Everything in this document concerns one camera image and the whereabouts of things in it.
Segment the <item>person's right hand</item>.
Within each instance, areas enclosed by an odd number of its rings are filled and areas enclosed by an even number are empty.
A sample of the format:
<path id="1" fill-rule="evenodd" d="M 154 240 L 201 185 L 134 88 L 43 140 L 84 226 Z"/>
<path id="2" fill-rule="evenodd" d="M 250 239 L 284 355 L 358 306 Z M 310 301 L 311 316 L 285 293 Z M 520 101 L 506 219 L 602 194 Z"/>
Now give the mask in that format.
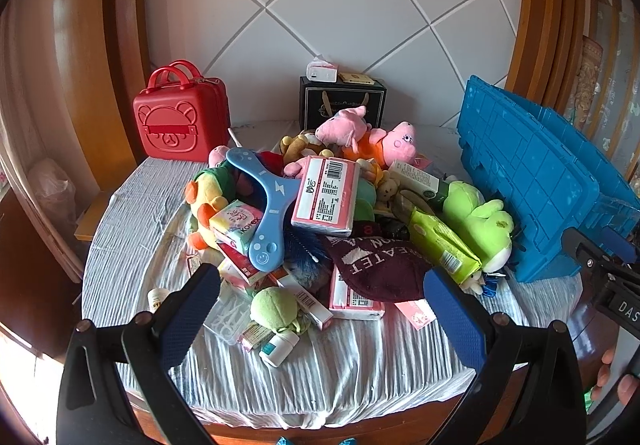
<path id="1" fill-rule="evenodd" d="M 603 387 L 610 379 L 611 365 L 614 357 L 614 347 L 610 347 L 602 355 L 602 365 L 598 371 L 597 383 L 590 391 L 591 402 L 595 402 L 600 397 Z M 626 406 L 630 402 L 631 398 L 634 396 L 634 392 L 638 389 L 638 386 L 639 379 L 633 375 L 625 375 L 620 379 L 620 383 L 617 387 L 617 396 L 623 406 Z"/>

